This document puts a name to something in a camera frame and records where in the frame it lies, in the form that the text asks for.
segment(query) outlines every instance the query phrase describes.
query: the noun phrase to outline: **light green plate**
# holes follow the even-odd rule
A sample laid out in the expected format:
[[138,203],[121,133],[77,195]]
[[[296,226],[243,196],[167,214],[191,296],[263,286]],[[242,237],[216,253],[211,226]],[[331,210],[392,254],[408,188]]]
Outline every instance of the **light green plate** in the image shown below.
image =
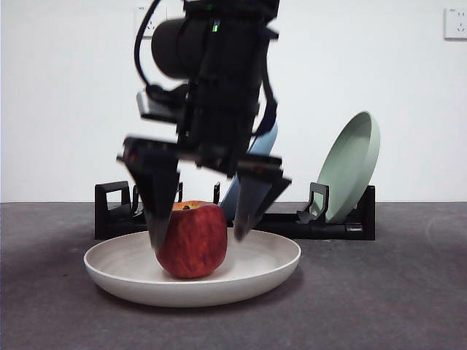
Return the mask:
[[[326,222],[342,223],[357,206],[376,167],[380,137],[376,120],[361,112],[334,142],[317,180],[329,186]],[[316,214],[322,206],[323,197],[316,195],[311,213]]]

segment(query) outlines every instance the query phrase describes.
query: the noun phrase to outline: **wall outlet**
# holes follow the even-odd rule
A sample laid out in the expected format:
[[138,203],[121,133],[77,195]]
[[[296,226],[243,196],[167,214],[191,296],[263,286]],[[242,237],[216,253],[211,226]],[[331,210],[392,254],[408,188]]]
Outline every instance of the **wall outlet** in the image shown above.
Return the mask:
[[[134,9],[134,35],[138,34],[139,27],[144,20],[144,16],[147,13],[149,6],[141,5]],[[143,39],[151,39],[153,37],[155,29],[163,21],[167,19],[167,7],[159,4],[155,9],[155,12],[151,16],[149,23],[147,24],[146,30],[144,31]]]
[[467,39],[467,7],[444,10],[444,38]]

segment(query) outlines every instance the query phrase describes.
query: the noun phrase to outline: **white plate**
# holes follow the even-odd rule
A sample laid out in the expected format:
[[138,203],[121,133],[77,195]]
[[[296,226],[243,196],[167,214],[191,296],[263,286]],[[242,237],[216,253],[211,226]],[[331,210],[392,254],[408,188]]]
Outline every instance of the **white plate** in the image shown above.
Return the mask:
[[228,229],[224,263],[196,280],[172,277],[155,258],[147,232],[113,238],[89,249],[84,262],[92,280],[135,303],[199,307],[234,303],[279,286],[295,270],[300,246],[288,238],[252,230],[243,240]]

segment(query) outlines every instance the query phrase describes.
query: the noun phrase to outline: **dish rack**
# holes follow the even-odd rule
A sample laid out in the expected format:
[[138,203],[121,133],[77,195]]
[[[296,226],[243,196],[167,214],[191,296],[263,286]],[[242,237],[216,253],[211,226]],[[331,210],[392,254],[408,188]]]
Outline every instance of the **dish rack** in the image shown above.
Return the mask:
[[[107,200],[107,194],[121,192],[120,204],[114,207]],[[311,210],[314,197],[321,195],[323,205],[314,212]],[[218,204],[220,184],[214,186],[213,203]],[[183,183],[179,183],[177,201],[183,198]],[[296,213],[268,213],[255,226],[256,230],[291,239],[345,239],[374,241],[376,239],[375,187],[369,185],[357,206],[347,215],[344,222],[326,222],[329,207],[329,186],[312,182],[309,187],[309,200],[303,210]],[[97,184],[95,186],[95,239],[106,240],[129,233],[146,231],[144,209],[139,208],[138,188],[133,187],[133,200],[127,181]]]

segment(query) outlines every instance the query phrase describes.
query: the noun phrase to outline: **red apple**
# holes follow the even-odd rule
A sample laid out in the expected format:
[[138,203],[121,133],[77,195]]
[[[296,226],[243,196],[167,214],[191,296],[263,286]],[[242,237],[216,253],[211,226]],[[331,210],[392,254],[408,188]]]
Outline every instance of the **red apple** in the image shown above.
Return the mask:
[[169,273],[183,279],[209,275],[225,259],[227,222],[213,203],[187,201],[174,204],[166,240],[157,253]]

